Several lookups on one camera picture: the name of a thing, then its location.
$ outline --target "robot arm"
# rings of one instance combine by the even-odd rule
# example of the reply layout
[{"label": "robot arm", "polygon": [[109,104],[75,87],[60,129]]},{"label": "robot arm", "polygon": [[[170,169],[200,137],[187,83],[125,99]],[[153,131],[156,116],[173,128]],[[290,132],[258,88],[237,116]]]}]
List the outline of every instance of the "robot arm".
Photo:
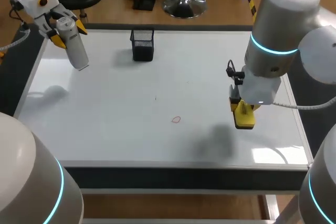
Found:
[{"label": "robot arm", "polygon": [[[88,66],[89,60],[79,33],[87,34],[84,25],[58,0],[11,0],[16,7],[23,8],[34,19],[40,33],[56,46],[66,50],[74,68],[81,70]],[[56,19],[56,29],[49,19]]]},{"label": "robot arm", "polygon": [[336,83],[335,27],[336,15],[320,7],[320,0],[261,0],[245,54],[244,77],[230,96],[239,93],[251,105],[272,104],[280,77],[298,53],[309,75]]}]

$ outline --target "yellow and black tape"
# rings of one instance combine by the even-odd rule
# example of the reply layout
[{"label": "yellow and black tape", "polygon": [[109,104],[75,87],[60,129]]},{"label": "yellow and black tape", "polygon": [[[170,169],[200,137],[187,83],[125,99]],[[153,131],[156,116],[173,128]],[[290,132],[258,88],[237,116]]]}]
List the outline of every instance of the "yellow and black tape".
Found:
[{"label": "yellow and black tape", "polygon": [[253,22],[256,21],[256,17],[257,17],[257,8],[256,5],[254,4],[253,0],[247,0],[248,1],[248,5],[250,6],[250,10],[252,13],[252,17],[253,17]]}]

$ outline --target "white cable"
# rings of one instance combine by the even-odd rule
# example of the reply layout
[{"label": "white cable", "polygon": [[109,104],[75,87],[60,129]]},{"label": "white cable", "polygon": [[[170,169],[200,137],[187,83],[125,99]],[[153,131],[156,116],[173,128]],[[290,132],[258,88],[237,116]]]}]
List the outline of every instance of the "white cable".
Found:
[{"label": "white cable", "polygon": [[297,109],[297,110],[320,110],[320,109],[324,109],[326,107],[333,105],[335,102],[336,102],[336,97],[334,97],[333,99],[329,100],[328,102],[324,104],[314,105],[314,106],[297,106],[297,105],[288,105],[288,104],[283,104],[283,103],[278,103],[278,102],[274,102],[273,105],[290,108],[290,109]]},{"label": "white cable", "polygon": [[0,47],[0,51],[4,51],[4,50],[7,50],[11,47],[15,47],[17,45],[19,45],[21,42],[23,42],[26,38],[28,38],[29,36],[29,33],[30,33],[30,29],[28,30],[25,30],[25,31],[20,31],[21,33],[25,33],[25,35],[21,38],[21,39],[18,39],[17,41],[7,45],[7,46],[4,46],[4,47]]}]

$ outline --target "blue led ring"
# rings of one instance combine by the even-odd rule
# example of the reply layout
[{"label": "blue led ring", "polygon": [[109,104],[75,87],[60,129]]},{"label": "blue led ring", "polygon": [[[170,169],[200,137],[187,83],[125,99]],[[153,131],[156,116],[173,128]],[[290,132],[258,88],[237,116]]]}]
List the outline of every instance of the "blue led ring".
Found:
[{"label": "blue led ring", "polygon": [[274,51],[274,50],[271,50],[271,49],[268,49],[266,47],[263,47],[261,44],[259,44],[253,37],[253,35],[251,34],[251,39],[253,41],[253,43],[259,47],[261,50],[263,51],[266,51],[266,52],[269,52],[271,54],[275,54],[275,55],[288,55],[288,54],[292,54],[293,52],[296,52],[297,49],[295,50],[292,50],[292,51]]},{"label": "blue led ring", "polygon": [[313,194],[313,190],[311,189],[311,185],[310,185],[310,173],[309,173],[309,177],[308,177],[308,182],[309,182],[309,190],[310,190],[310,195],[311,198],[313,199],[317,209],[320,211],[320,213],[322,214],[322,216],[330,223],[330,224],[334,224],[334,222],[332,222],[327,215],[322,211],[322,209],[320,208],[319,204],[317,203],[317,201],[315,200],[314,194]]},{"label": "blue led ring", "polygon": [[60,172],[61,172],[61,189],[59,191],[59,195],[58,195],[58,198],[57,198],[57,201],[54,205],[54,208],[52,209],[51,213],[49,214],[48,218],[45,220],[45,222],[43,222],[43,224],[47,224],[50,222],[51,218],[53,217],[53,215],[55,214],[57,208],[58,208],[58,205],[61,201],[61,198],[62,198],[62,194],[63,194],[63,189],[64,189],[64,174],[63,174],[63,169],[62,169],[62,166],[61,164],[57,161],[57,164],[59,166],[59,169],[60,169]]}]

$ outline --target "cable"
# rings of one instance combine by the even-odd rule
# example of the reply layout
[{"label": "cable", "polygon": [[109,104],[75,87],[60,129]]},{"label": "cable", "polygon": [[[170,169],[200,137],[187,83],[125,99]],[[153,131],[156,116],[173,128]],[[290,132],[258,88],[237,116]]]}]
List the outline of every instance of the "cable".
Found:
[{"label": "cable", "polygon": [[231,63],[231,66],[232,66],[233,72],[235,73],[235,72],[236,72],[236,69],[235,69],[235,65],[233,64],[233,61],[232,61],[232,60],[229,60],[229,62],[227,63],[227,68],[229,68],[229,67],[230,67],[230,63]]},{"label": "cable", "polygon": [[[13,17],[12,16],[12,12],[15,12],[15,14],[16,14],[17,17]],[[24,22],[24,20],[20,17],[19,13],[15,9],[15,6],[12,6],[12,9],[10,9],[10,11],[9,11],[9,17],[12,18],[12,19],[16,19],[16,20],[20,20],[21,22]]]},{"label": "cable", "polygon": [[4,51],[7,50],[11,47],[15,47],[17,45],[19,45],[21,42],[23,42],[26,38],[28,38],[29,33],[30,33],[30,29],[29,26],[27,25],[27,23],[21,18],[20,14],[17,12],[16,7],[14,5],[12,5],[12,9],[10,9],[9,11],[9,17],[12,19],[16,19],[16,20],[20,20],[21,21],[21,28],[23,28],[24,30],[21,30],[21,33],[24,33],[24,36],[20,39],[18,39],[17,41],[4,46],[4,47],[0,47],[0,51]]},{"label": "cable", "polygon": [[4,50],[7,50],[11,47],[15,47],[17,45],[19,45],[21,42],[23,42],[26,38],[28,38],[29,36],[29,33],[30,33],[30,29],[28,30],[24,30],[24,31],[20,31],[21,33],[25,33],[24,36],[21,38],[21,39],[18,39],[17,41],[7,45],[7,46],[4,46],[4,47],[0,47],[0,51],[4,51]]},{"label": "cable", "polygon": [[273,105],[281,106],[281,107],[289,108],[289,109],[297,109],[297,110],[320,110],[320,109],[325,109],[333,105],[335,102],[336,102],[336,97],[334,97],[333,99],[329,100],[328,102],[324,104],[314,105],[314,106],[288,105],[288,104],[283,104],[283,103],[278,103],[278,102],[274,102]]}]

